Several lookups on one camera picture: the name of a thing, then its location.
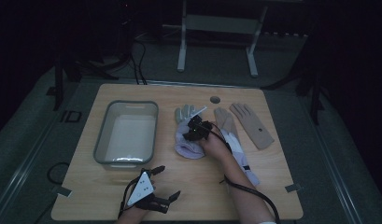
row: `black cord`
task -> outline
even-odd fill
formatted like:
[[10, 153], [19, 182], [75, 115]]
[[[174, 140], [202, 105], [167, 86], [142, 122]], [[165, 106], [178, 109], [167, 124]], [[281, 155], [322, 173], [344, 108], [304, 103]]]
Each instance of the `black cord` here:
[[255, 189], [251, 189], [251, 188], [248, 188], [248, 187], [243, 186], [243, 185], [235, 184], [226, 175], [224, 175], [224, 178], [225, 178], [225, 182], [228, 183], [230, 186], [237, 188], [237, 189], [241, 189], [245, 192], [251, 193], [253, 195], [256, 195], [256, 196], [264, 199], [272, 207], [273, 213], [275, 214], [275, 217], [276, 217], [276, 224], [281, 223], [280, 222], [280, 216], [277, 212], [277, 208], [276, 208], [275, 204], [266, 195], [260, 193], [259, 191], [255, 190]]
[[[63, 184], [63, 181], [59, 182], [59, 181], [55, 181], [53, 180], [53, 178], [51, 178], [51, 171], [56, 168], [57, 166], [59, 165], [66, 165], [66, 166], [69, 166], [69, 163], [68, 162], [57, 162], [56, 164], [54, 164], [53, 166], [51, 166], [47, 173], [46, 173], [46, 176], [48, 178], [48, 181], [50, 183], [53, 183], [53, 184], [56, 184], [56, 185], [62, 185]], [[34, 222], [35, 224], [39, 223], [39, 221], [42, 219], [42, 217], [53, 207], [54, 203], [56, 202], [56, 198], [54, 198], [51, 203], [45, 208], [45, 210], [39, 215], [39, 217], [36, 219], [36, 221]]]
[[[220, 131], [219, 127], [217, 125], [215, 125], [214, 123], [211, 123], [211, 122], [208, 122], [209, 124], [211, 125], [214, 125], [218, 130], [219, 130], [219, 133], [223, 136], [222, 132]], [[225, 146], [232, 152], [231, 148], [230, 148], [230, 145], [225, 141], [224, 137], [221, 137], [219, 135], [217, 135], [216, 133], [214, 133], [213, 131], [207, 129], [206, 127], [204, 127], [203, 125], [199, 125], [199, 124], [196, 124], [198, 127], [200, 128], [203, 128], [207, 131], [209, 131], [210, 133], [213, 133], [214, 135], [217, 136], [217, 138], [222, 141]], [[250, 189], [246, 186], [243, 186], [243, 185], [239, 185], [239, 184], [235, 184], [234, 182], [232, 182], [226, 175], [224, 175], [224, 178], [225, 178], [225, 182], [228, 183], [230, 186], [234, 187], [234, 188], [237, 188], [237, 189], [241, 189], [245, 192], [248, 192], [248, 193], [251, 193], [251, 194], [254, 194], [260, 198], [262, 198], [263, 200], [265, 200], [267, 203], [269, 203], [269, 205], [272, 207], [272, 210], [273, 210], [273, 213], [275, 214], [275, 217], [276, 217], [276, 224], [280, 224], [280, 216], [277, 212], [277, 209], [276, 209], [276, 206], [275, 204], [272, 202], [272, 200], [270, 200], [266, 195], [260, 193], [259, 191], [255, 190], [255, 189]]]
[[121, 201], [121, 203], [120, 203], [120, 209], [119, 209], [118, 218], [121, 216], [121, 214], [122, 214], [124, 211], [126, 211], [126, 210], [128, 210], [128, 209], [130, 209], [130, 208], [132, 208], [132, 207], [134, 206], [134, 205], [131, 205], [131, 206], [129, 206], [129, 207], [126, 207], [126, 197], [127, 197], [127, 191], [129, 190], [129, 188], [130, 188], [133, 184], [137, 183], [138, 180], [139, 180], [139, 177], [136, 178], [136, 179], [134, 179], [134, 180], [132, 180], [132, 181], [130, 181], [130, 183], [127, 185], [126, 189], [124, 190], [124, 192], [123, 192], [123, 199], [122, 199], [122, 201]]
[[58, 166], [60, 166], [60, 165], [66, 165], [66, 166], [68, 167], [68, 166], [69, 166], [69, 163], [68, 163], [68, 162], [64, 162], [64, 161], [62, 161], [62, 162], [57, 162], [56, 164], [54, 164], [53, 166], [51, 166], [51, 167], [49, 168], [48, 172], [46, 173], [46, 177], [48, 178], [48, 181], [49, 181], [50, 183], [53, 183], [53, 184], [56, 184], [56, 185], [62, 185], [62, 184], [63, 184], [63, 181], [55, 181], [55, 180], [53, 180], [53, 178], [52, 178], [51, 175], [50, 175], [51, 171], [52, 171], [54, 168], [56, 168], [56, 167], [58, 167]]
[[139, 85], [138, 76], [137, 76], [137, 72], [138, 72], [138, 73], [139, 73], [139, 76], [140, 76], [140, 78], [141, 78], [141, 80], [142, 80], [142, 83], [143, 83], [144, 85], [148, 85], [147, 80], [144, 78], [144, 75], [143, 75], [143, 73], [142, 73], [142, 69], [141, 69], [141, 63], [142, 63], [142, 61], [144, 60], [144, 56], [145, 56], [145, 53], [146, 53], [147, 49], [145, 48], [145, 45], [144, 45], [143, 43], [141, 43], [141, 42], [139, 42], [139, 41], [137, 41], [137, 40], [135, 40], [134, 42], [137, 43], [137, 44], [139, 44], [139, 45], [141, 45], [141, 46], [143, 47], [143, 53], [142, 53], [142, 55], [141, 55], [139, 64], [137, 64], [137, 63], [135, 62], [135, 59], [134, 59], [133, 54], [131, 54], [131, 56], [130, 56], [130, 57], [131, 57], [131, 60], [132, 60], [132, 63], [133, 63], [133, 66], [134, 66], [133, 69], [134, 69], [134, 77], [135, 77], [135, 81], [137, 82], [137, 85]]

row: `wooden table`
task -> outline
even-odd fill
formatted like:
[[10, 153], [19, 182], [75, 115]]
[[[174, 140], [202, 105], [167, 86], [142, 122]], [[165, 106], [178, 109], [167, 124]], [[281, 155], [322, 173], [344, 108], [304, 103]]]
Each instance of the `wooden table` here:
[[[210, 102], [220, 98], [219, 104]], [[233, 220], [237, 219], [218, 164], [209, 157], [189, 160], [174, 150], [174, 111], [184, 104], [204, 105], [204, 120], [214, 121], [214, 108], [229, 110], [232, 103], [248, 104], [260, 117], [275, 142], [258, 150], [235, 118], [240, 143], [247, 154], [251, 170], [260, 179], [258, 190], [276, 205], [281, 219], [299, 219], [303, 210], [296, 191], [288, 193], [292, 177], [277, 136], [263, 92], [256, 89], [151, 86], [104, 84], [79, 139], [63, 187], [71, 189], [70, 197], [58, 196], [51, 216], [56, 220], [114, 220], [117, 218], [123, 191], [139, 175], [139, 170], [108, 171], [93, 158], [93, 150], [108, 104], [114, 100], [154, 101], [159, 106], [155, 153], [151, 166], [164, 165], [164, 172], [154, 176], [155, 194], [167, 198], [181, 190], [167, 214], [150, 212], [145, 220]]]

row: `white stand leg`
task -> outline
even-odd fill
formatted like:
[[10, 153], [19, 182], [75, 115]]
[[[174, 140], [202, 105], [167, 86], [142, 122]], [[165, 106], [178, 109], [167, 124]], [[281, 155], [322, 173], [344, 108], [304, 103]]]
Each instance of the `white stand leg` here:
[[179, 47], [178, 66], [177, 71], [183, 72], [185, 70], [185, 59], [187, 57], [187, 1], [182, 1], [182, 26], [181, 26], [181, 46]]
[[252, 38], [252, 43], [249, 47], [246, 48], [246, 54], [248, 59], [249, 73], [252, 77], [258, 76], [257, 64], [255, 64], [254, 50], [258, 42], [258, 37], [260, 37], [261, 29], [263, 25], [263, 20], [266, 15], [267, 7], [264, 7], [262, 14], [260, 16], [259, 24], [255, 30], [254, 37]]

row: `work glove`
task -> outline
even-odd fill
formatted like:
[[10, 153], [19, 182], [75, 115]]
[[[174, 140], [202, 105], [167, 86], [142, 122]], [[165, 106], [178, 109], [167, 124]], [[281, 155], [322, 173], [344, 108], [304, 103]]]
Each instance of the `work glove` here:
[[240, 120], [244, 130], [258, 149], [265, 149], [275, 141], [248, 105], [232, 104], [229, 108]]
[[196, 112], [193, 105], [184, 105], [182, 108], [177, 108], [175, 111], [175, 117], [177, 122], [176, 131], [176, 144], [174, 148], [176, 152], [188, 159], [200, 159], [205, 153], [203, 149], [195, 142], [188, 141], [184, 138], [183, 134], [189, 131], [188, 122]]
[[252, 173], [248, 166], [246, 154], [244, 153], [238, 140], [237, 130], [234, 125], [232, 114], [219, 107], [214, 110], [214, 115], [216, 117], [217, 126], [219, 127], [225, 141], [231, 147], [232, 154], [240, 168], [254, 186], [260, 184], [258, 177]]

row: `tan glove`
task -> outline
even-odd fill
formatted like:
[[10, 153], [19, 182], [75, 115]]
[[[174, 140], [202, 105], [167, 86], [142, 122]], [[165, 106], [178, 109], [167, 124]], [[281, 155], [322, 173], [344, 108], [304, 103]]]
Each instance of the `tan glove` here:
[[229, 108], [258, 149], [265, 149], [275, 141], [248, 105], [232, 104]]
[[226, 130], [228, 133], [233, 133], [234, 136], [239, 139], [233, 116], [230, 112], [218, 107], [214, 110], [214, 115], [219, 129]]

